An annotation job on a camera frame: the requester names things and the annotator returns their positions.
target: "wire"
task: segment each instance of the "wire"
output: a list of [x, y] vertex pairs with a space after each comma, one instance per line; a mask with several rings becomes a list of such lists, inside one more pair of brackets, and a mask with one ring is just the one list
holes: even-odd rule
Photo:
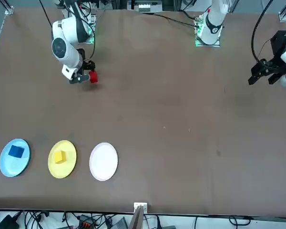
[[91, 28], [91, 30], [92, 30], [93, 39], [94, 39], [94, 45], [93, 45], [93, 51], [92, 51], [91, 56], [90, 56], [89, 58], [86, 58], [86, 59], [84, 60], [84, 61], [87, 61], [87, 60], [89, 60], [89, 59], [91, 59], [91, 58], [93, 57], [94, 52], [95, 52], [95, 32], [94, 32], [92, 26], [91, 26], [88, 22], [86, 22], [83, 18], [77, 17], [77, 16], [76, 16], [72, 11], [70, 11], [67, 7], [64, 6], [64, 8], [66, 9], [66, 11], [70, 12], [71, 14], [73, 14], [77, 19], [81, 19], [83, 22], [85, 22], [85, 23]]
[[256, 22], [256, 24], [255, 24], [255, 27], [254, 27], [253, 32], [252, 32], [252, 38], [251, 38], [251, 50], [252, 50], [252, 55], [253, 55], [254, 59], [255, 59], [258, 63], [260, 63], [264, 68], [266, 68], [266, 69], [272, 69], [272, 70], [278, 70], [278, 68], [273, 68], [273, 67], [267, 66], [267, 65], [265, 65], [263, 62], [261, 62], [261, 61], [258, 59], [258, 57], [256, 56], [255, 51], [254, 51], [254, 37], [255, 37], [256, 29], [257, 29], [259, 23], [261, 22], [261, 20], [262, 20], [264, 14], [266, 13], [267, 9], [269, 8], [269, 6], [271, 5], [272, 2], [273, 2], [273, 0], [270, 0], [270, 1], [268, 2], [268, 4], [266, 5], [265, 9], [264, 9], [263, 12], [261, 13], [261, 15], [259, 16], [259, 18], [258, 18], [258, 20], [257, 20], [257, 22]]
[[191, 3], [193, 3], [193, 5], [195, 5], [196, 2], [197, 2], [197, 0], [191, 0], [191, 1], [186, 5], [186, 7], [184, 7], [183, 10], [185, 10], [186, 8], [188, 8], [188, 6], [191, 5]]
[[86, 9], [89, 10], [89, 12], [87, 13], [87, 15], [85, 15], [85, 14], [82, 12], [84, 18], [87, 18], [87, 17], [90, 15], [90, 13], [91, 13], [91, 5], [90, 5], [90, 3], [89, 3], [89, 8], [88, 8], [88, 6], [84, 5], [83, 3], [82, 3], [82, 5], [83, 5]]
[[210, 5], [208, 8], [206, 8], [205, 12], [207, 12], [207, 10], [211, 8], [211, 6], [212, 6], [212, 5]]
[[197, 220], [198, 220], [198, 216], [196, 217], [195, 221], [192, 222], [192, 229], [196, 229]]
[[144, 218], [145, 218], [145, 220], [146, 220], [148, 229], [150, 229], [150, 228], [149, 228], [149, 224], [148, 224], [148, 220], [147, 220], [147, 218], [146, 218], [146, 215], [144, 215]]
[[270, 38], [270, 39], [268, 39], [267, 41], [265, 41], [265, 43], [263, 44], [263, 46], [262, 46], [261, 50], [260, 50], [260, 51], [259, 51], [259, 53], [258, 53], [257, 58], [258, 58], [258, 57], [259, 57], [259, 55], [261, 54], [261, 52], [262, 52], [263, 47], [265, 46], [265, 44], [266, 44], [268, 41], [270, 41], [270, 40], [271, 40], [271, 38]]
[[248, 226], [251, 223], [251, 219], [248, 219], [247, 223], [238, 223], [236, 218], [234, 216], [229, 216], [229, 221], [232, 225], [236, 226], [236, 229], [238, 228], [238, 226]]
[[184, 10], [181, 10], [181, 12], [183, 12], [186, 17], [188, 17], [189, 19], [195, 20], [196, 17], [191, 17], [187, 12], [185, 12]]
[[42, 214], [42, 212], [40, 212], [38, 215], [35, 215], [35, 212], [30, 213], [31, 216], [33, 216], [33, 223], [32, 223], [32, 226], [31, 226], [31, 229], [33, 229], [33, 226], [34, 226], [34, 223], [35, 221], [37, 222], [37, 226], [40, 228], [40, 229], [43, 229], [42, 226], [40, 225], [39, 221], [38, 221], [38, 216], [40, 216]]
[[52, 28], [52, 23], [50, 22], [50, 19], [49, 19], [48, 15], [47, 15], [46, 10], [45, 10], [44, 7], [43, 7], [43, 4], [42, 4], [41, 0], [38, 0], [38, 1], [40, 2], [40, 5], [41, 5], [41, 7], [42, 7], [42, 9], [43, 9], [43, 12], [44, 12], [44, 14], [46, 15], [46, 17], [47, 17], [47, 19], [48, 19], [48, 22], [49, 22], [49, 24], [50, 24], [50, 26], [51, 26], [51, 28]]
[[[111, 219], [111, 218], [112, 218], [112, 217], [114, 217], [114, 216], [116, 216], [116, 214], [114, 214], [113, 216], [108, 217], [107, 219], [109, 220], [109, 219]], [[104, 223], [106, 223], [106, 221], [105, 221], [105, 222], [103, 222], [103, 223], [101, 223], [101, 224], [99, 225], [99, 227], [98, 227], [98, 228], [96, 228], [96, 229], [101, 228], [101, 226], [102, 226]]]
[[96, 19], [96, 21], [98, 21], [100, 18], [101, 18], [101, 16], [104, 14], [104, 12], [106, 11], [106, 9], [107, 9], [107, 7], [109, 6], [109, 4], [107, 4], [102, 10], [103, 10], [103, 12], [100, 14], [100, 16]]
[[67, 212], [66, 211], [63, 213], [62, 219], [63, 219], [62, 221], [64, 221], [64, 220], [66, 221], [66, 224], [67, 224], [68, 228], [70, 228], [70, 229], [73, 228], [68, 223]]
[[175, 21], [175, 22], [180, 23], [182, 25], [187, 25], [187, 26], [192, 26], [192, 27], [195, 27], [195, 28], [199, 28], [198, 25], [192, 25], [192, 24], [189, 24], [189, 23], [186, 23], [186, 22], [178, 21], [178, 20], [175, 20], [175, 19], [163, 16], [163, 15], [160, 15], [160, 14], [153, 14], [153, 15], [154, 16], [158, 16], [158, 17], [162, 17], [162, 18], [166, 18], [166, 19], [171, 20], [171, 21]]

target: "blue cube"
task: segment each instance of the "blue cube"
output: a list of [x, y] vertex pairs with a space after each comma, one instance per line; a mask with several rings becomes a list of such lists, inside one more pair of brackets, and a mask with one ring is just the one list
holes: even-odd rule
[[21, 158], [24, 148], [12, 145], [9, 151], [9, 155], [17, 158]]

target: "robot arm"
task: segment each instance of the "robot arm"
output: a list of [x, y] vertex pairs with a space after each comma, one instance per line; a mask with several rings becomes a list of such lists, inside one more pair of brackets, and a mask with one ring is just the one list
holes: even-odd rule
[[252, 76], [248, 80], [249, 85], [255, 84], [262, 76], [271, 75], [268, 78], [269, 84], [280, 80], [281, 84], [286, 86], [286, 31], [278, 31], [270, 42], [274, 57], [270, 61], [261, 59], [264, 65], [258, 62], [251, 68]]
[[[84, 16], [76, 0], [64, 0], [64, 4], [65, 9], [72, 12], [72, 16], [53, 23], [52, 52], [63, 64], [61, 72], [70, 83], [81, 83], [91, 79], [91, 74], [94, 78], [97, 77], [95, 64], [92, 61], [84, 61], [84, 50], [74, 48], [74, 45], [86, 42], [90, 38], [89, 26], [82, 22]], [[92, 73], [83, 74], [83, 70], [90, 70]]]
[[229, 6], [226, 0], [212, 0], [211, 9], [203, 13], [203, 25], [197, 36], [207, 45], [217, 42]]

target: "yellow cube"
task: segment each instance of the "yellow cube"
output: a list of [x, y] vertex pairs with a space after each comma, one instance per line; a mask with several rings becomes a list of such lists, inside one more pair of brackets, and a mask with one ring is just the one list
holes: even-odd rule
[[54, 161], [56, 164], [60, 164], [64, 161], [66, 161], [66, 154], [64, 151], [60, 150], [60, 151], [56, 151], [54, 153]]

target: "floor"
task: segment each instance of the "floor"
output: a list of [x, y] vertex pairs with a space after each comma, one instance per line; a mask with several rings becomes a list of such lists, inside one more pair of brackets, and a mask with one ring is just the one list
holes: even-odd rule
[[[3, 211], [0, 212], [0, 222], [1, 220], [6, 216], [10, 214], [11, 216], [14, 216], [16, 212], [8, 212]], [[47, 218], [42, 218], [41, 220], [41, 226], [44, 229], [54, 229], [54, 228], [62, 228], [66, 227], [66, 222], [61, 222], [63, 213], [61, 212], [51, 212], [50, 215]], [[115, 224], [118, 222], [122, 217], [125, 217], [125, 220], [127, 222], [127, 225], [130, 224], [132, 216], [131, 215], [122, 215], [119, 214], [117, 216], [114, 216], [112, 218], [112, 223]], [[148, 225], [146, 221], [143, 223], [143, 229], [152, 229], [157, 226], [156, 217], [153, 215], [147, 215], [146, 216], [148, 220]], [[194, 228], [194, 221], [196, 217], [181, 217], [181, 216], [160, 216], [160, 222], [162, 227], [167, 226], [176, 226], [177, 229], [193, 229]], [[68, 223], [70, 226], [78, 226], [78, 220], [71, 214], [68, 214], [67, 217]], [[239, 224], [246, 223], [247, 220], [238, 220]], [[24, 213], [22, 213], [17, 223], [21, 228], [24, 228]], [[107, 227], [103, 225], [100, 229], [106, 229]], [[234, 229], [235, 226], [233, 226], [228, 219], [207, 219], [207, 218], [198, 218], [196, 223], [197, 229]], [[259, 220], [252, 220], [251, 223], [244, 227], [245, 229], [286, 229], [286, 222], [274, 222], [274, 221], [259, 221]]]

